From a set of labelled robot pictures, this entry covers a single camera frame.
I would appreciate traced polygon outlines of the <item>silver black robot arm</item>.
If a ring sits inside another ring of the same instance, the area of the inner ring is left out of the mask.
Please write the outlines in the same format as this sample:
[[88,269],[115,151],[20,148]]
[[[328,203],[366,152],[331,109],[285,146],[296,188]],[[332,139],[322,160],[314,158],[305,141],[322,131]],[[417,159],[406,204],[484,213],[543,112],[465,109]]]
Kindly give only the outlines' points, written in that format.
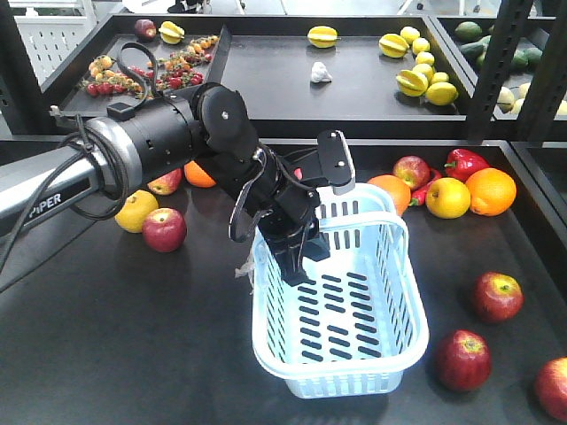
[[64,210],[108,219],[138,188],[190,161],[234,199],[230,238],[243,242],[259,231],[288,284],[307,279],[305,259],[329,257],[315,215],[325,179],[302,182],[260,141],[241,95],[205,84],[77,118],[58,147],[2,165],[2,260],[20,235]]

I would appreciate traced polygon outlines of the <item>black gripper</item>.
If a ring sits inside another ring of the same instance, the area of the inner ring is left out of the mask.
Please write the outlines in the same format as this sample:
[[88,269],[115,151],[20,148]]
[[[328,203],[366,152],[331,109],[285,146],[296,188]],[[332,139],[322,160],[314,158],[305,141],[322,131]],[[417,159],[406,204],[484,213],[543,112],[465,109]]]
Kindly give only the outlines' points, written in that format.
[[308,282],[302,267],[305,257],[321,261],[330,256],[330,246],[315,220],[319,196],[315,188],[299,182],[287,169],[284,159],[265,145],[246,147],[242,154],[231,149],[230,166],[235,184],[240,184],[229,219],[229,238],[246,241],[256,225],[268,240],[268,248],[289,286]]

